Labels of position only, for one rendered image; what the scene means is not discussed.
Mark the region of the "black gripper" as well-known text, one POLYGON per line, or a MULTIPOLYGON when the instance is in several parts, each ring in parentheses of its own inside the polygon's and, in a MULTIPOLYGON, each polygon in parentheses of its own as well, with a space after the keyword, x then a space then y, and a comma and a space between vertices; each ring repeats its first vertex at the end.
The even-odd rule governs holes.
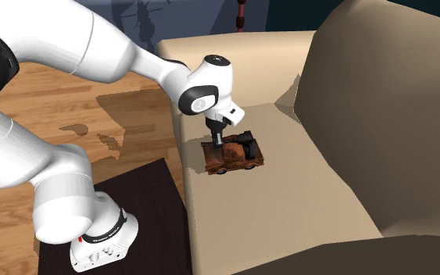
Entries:
POLYGON ((222 131, 228 126, 228 123, 211 120, 206 117, 206 126, 211 131, 213 146, 215 148, 221 148, 224 144, 222 131))

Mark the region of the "brown toy car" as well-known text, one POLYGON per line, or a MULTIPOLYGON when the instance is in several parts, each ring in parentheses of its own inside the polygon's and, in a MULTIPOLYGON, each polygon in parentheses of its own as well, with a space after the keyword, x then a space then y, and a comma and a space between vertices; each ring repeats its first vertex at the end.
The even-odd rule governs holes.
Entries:
POLYGON ((224 137, 223 145, 202 142, 205 170, 209 175, 225 174, 234 170, 251 170, 264 164, 263 153, 250 130, 224 137))

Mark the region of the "beige sofa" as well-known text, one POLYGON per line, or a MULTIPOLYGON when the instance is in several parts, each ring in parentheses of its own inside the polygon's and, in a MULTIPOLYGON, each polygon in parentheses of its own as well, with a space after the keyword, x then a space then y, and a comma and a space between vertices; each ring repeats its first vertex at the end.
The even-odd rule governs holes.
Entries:
POLYGON ((264 164, 210 175, 173 112, 194 275, 440 275, 440 17, 344 0, 317 30, 164 40, 227 57, 264 164))

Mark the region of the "red turned post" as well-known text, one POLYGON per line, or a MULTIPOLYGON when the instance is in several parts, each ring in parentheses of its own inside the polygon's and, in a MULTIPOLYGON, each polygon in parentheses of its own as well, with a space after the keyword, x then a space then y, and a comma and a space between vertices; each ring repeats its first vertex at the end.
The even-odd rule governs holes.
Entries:
POLYGON ((237 3, 238 3, 238 14, 236 17, 236 27, 238 32, 242 32, 243 27, 245 25, 244 10, 245 10, 246 0, 237 0, 237 3))

